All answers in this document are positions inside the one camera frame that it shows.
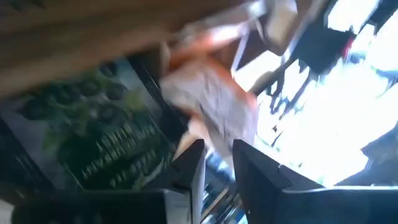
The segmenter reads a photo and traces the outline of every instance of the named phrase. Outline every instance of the book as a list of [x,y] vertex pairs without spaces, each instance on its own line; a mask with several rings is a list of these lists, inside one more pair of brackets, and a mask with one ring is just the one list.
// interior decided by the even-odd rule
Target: book
[[161,106],[125,58],[9,100],[0,116],[56,189],[140,189],[175,152]]

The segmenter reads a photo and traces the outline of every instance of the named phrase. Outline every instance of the green book cover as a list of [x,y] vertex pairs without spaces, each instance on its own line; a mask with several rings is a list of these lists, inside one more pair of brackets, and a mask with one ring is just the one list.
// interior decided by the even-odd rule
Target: green book cover
[[123,58],[8,101],[0,115],[57,189],[140,189],[175,152]]

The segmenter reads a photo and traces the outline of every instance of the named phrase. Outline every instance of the black object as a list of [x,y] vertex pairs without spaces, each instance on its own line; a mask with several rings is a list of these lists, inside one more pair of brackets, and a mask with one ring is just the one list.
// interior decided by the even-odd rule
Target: black object
[[142,192],[57,193],[17,206],[12,223],[172,223],[200,222],[205,143],[195,141]]
[[241,140],[234,141],[233,158],[250,224],[398,222],[398,189],[323,189]]

